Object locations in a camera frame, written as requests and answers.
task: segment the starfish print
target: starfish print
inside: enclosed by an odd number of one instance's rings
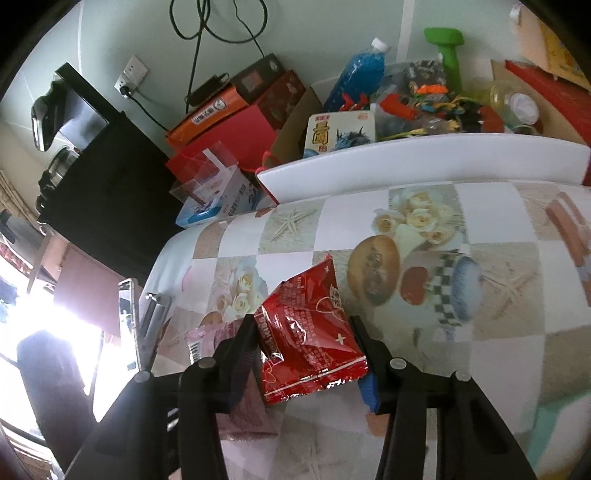
[[[521,198],[523,198],[529,205],[531,205],[537,211],[543,213],[544,220],[540,223],[541,226],[546,226],[550,224],[550,218],[548,218],[548,215],[545,214],[545,210],[550,204],[551,199],[544,198],[542,194],[534,192],[523,192],[521,193]]]
[[[302,443],[306,442],[307,445],[304,444],[304,453],[303,455],[299,456],[296,459],[297,465],[288,473],[288,478],[302,478],[304,474],[306,475],[306,479],[311,480],[322,480],[322,476],[320,470],[322,467],[330,467],[336,465],[342,465],[342,461],[340,462],[321,462],[319,456],[321,456],[321,451],[318,446],[318,438],[317,432],[314,430],[314,437],[309,442],[309,438],[302,438],[300,435],[294,435],[294,440],[297,441],[297,445],[302,445]]]
[[[503,268],[485,270],[484,281],[492,285],[499,293],[499,301],[492,312],[493,319],[501,317],[510,304],[517,304],[522,297],[521,289],[536,276],[535,271],[516,276],[515,270],[511,268],[509,262],[506,262]]]
[[[297,208],[294,208],[289,213],[282,213],[280,215],[277,215],[275,217],[275,220],[279,221],[281,223],[281,226],[279,227],[279,230],[277,230],[275,234],[273,234],[271,240],[273,241],[279,238],[285,231],[289,231],[294,237],[297,237],[299,232],[297,222],[299,222],[303,218],[306,218],[307,216],[312,215],[313,213],[316,213],[317,210],[318,209],[314,208],[311,210],[298,212]]]

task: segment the electrical outlet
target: electrical outlet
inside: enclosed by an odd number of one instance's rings
[[[125,70],[119,75],[115,88],[119,92],[121,87],[126,86],[131,93],[134,93],[148,72],[148,67],[143,64],[137,55],[134,55],[127,62]]]

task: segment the white bottle cap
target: white bottle cap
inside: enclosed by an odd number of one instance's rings
[[[382,53],[388,53],[392,48],[387,43],[381,41],[378,37],[374,38],[374,41],[371,42],[371,46]]]
[[[540,110],[531,99],[524,93],[515,93],[509,98],[509,108],[526,125],[533,125],[540,118]]]

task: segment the curtain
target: curtain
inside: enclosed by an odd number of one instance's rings
[[[4,209],[7,209],[15,217],[28,220],[33,227],[39,230],[37,215],[27,206],[4,171],[0,169],[0,211]]]

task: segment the red snack bag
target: red snack bag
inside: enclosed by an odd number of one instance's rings
[[[341,307],[330,255],[282,282],[255,319],[268,405],[357,380],[368,371]]]

